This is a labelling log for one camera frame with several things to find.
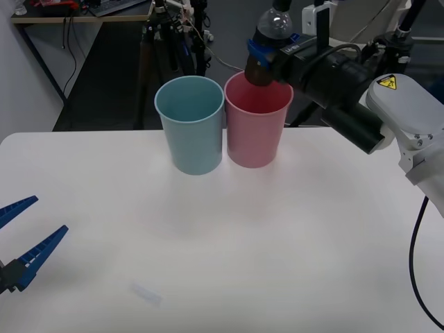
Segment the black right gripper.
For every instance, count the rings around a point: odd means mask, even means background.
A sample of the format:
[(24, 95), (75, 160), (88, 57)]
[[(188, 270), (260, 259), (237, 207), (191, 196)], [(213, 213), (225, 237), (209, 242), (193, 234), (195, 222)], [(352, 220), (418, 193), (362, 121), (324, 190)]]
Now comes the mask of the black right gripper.
[(297, 85), (311, 61), (328, 50), (328, 38), (318, 40), (316, 36), (293, 33), (287, 41), (288, 44), (276, 51), (249, 39), (248, 52), (260, 67), (271, 68), (273, 80)]

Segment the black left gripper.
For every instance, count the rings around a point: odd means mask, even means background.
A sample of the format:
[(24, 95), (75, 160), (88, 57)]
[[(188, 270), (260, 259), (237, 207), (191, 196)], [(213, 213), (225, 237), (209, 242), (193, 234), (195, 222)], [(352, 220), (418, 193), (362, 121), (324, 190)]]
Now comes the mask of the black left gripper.
[[(15, 217), (37, 201), (37, 196), (31, 196), (2, 207), (0, 209), (0, 228), (10, 223)], [(12, 260), (7, 265), (1, 262), (0, 293), (6, 290), (13, 292), (14, 290), (23, 291), (26, 289), (68, 230), (69, 228), (66, 225), (62, 225), (54, 233), (25, 252), (22, 256)]]

